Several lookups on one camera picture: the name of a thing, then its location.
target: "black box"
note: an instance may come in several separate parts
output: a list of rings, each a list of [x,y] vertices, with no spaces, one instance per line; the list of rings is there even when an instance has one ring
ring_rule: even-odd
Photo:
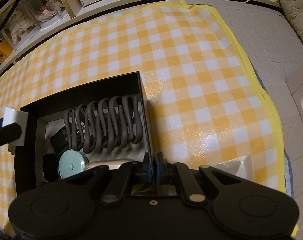
[[[145,152],[149,153],[152,163],[151,123],[148,101],[139,72],[128,73],[97,80],[91,83],[73,87],[59,93],[39,99],[20,110],[28,112],[25,145],[16,147],[15,151],[15,181],[17,195],[43,185],[46,180],[43,175],[43,156],[53,153],[50,137],[64,126],[64,111],[79,104],[88,104],[113,96],[137,95],[139,113],[144,128],[144,136],[140,143],[111,153],[91,153],[89,161],[130,158],[143,161]]]

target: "yellow and white tablecloth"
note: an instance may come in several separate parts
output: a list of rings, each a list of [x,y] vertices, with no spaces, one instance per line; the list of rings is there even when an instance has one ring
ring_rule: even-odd
[[[5,106],[19,109],[133,71],[140,71],[150,103],[155,153],[190,168],[251,154],[255,181],[285,191],[276,108],[230,29],[207,5],[154,3],[62,31],[0,77],[0,118]],[[0,147],[0,228],[7,232],[13,171],[14,157]]]

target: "metal screw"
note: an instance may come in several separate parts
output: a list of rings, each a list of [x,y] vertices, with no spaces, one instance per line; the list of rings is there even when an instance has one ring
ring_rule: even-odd
[[[151,200],[149,202],[149,204],[152,205],[152,206],[156,206],[156,205],[158,205],[158,201],[157,200]]]
[[[116,197],[115,195],[109,194],[109,195],[105,195],[102,198],[102,201],[104,201],[105,203],[114,203],[118,200],[118,197]]]
[[[202,194],[192,194],[189,196],[189,200],[193,202],[203,202],[206,197]]]

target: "green lid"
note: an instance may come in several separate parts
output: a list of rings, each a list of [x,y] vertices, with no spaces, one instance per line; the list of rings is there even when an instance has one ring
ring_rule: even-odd
[[[59,172],[62,179],[84,171],[86,164],[88,164],[88,160],[84,154],[67,150],[59,160]]]

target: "screw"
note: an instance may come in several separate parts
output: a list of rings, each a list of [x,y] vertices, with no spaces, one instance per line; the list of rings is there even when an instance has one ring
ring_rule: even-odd
[[[189,196],[189,200],[193,202],[203,202],[206,197],[202,194],[192,194]]]
[[[152,205],[152,206],[156,206],[156,205],[158,205],[158,201],[157,200],[151,200],[149,202],[149,204]]]
[[[118,197],[116,197],[115,195],[109,194],[109,195],[105,195],[102,198],[102,201],[104,201],[105,203],[114,203],[118,200]]]

